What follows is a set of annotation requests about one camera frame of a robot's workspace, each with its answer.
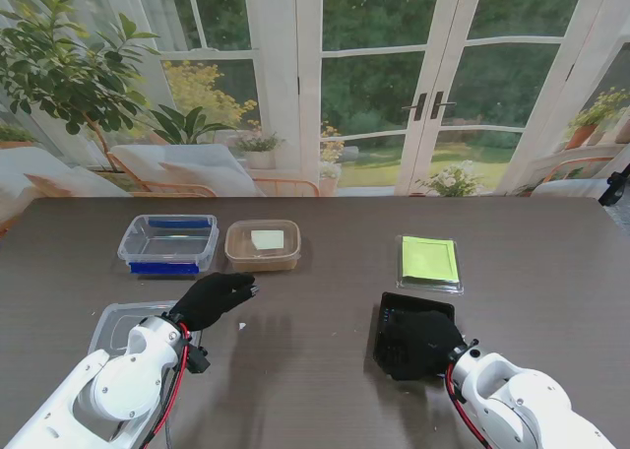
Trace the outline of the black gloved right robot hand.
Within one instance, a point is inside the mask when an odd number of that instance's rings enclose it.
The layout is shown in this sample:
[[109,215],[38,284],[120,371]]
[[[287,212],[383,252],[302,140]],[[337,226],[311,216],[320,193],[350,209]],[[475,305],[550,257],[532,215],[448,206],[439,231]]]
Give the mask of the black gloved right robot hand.
[[443,374],[449,353],[465,344],[454,322],[439,311],[397,318],[384,328],[383,339],[382,368],[397,381]]

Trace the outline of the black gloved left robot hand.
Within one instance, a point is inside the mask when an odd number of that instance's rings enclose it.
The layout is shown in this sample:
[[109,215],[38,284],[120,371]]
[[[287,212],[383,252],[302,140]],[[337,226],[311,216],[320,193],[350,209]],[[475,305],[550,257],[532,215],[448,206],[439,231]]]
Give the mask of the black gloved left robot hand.
[[255,278],[250,274],[212,273],[189,288],[167,316],[190,332],[202,331],[256,292]]

